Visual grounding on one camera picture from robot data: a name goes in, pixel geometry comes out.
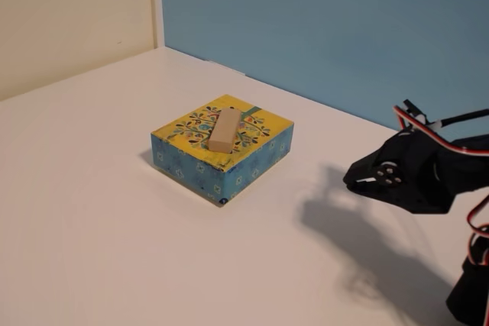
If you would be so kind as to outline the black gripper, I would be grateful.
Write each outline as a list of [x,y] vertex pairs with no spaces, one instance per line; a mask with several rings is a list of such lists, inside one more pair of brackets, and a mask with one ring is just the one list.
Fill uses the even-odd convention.
[[412,214],[446,214],[454,195],[436,173],[440,146],[421,132],[400,132],[354,162],[343,178],[356,195]]

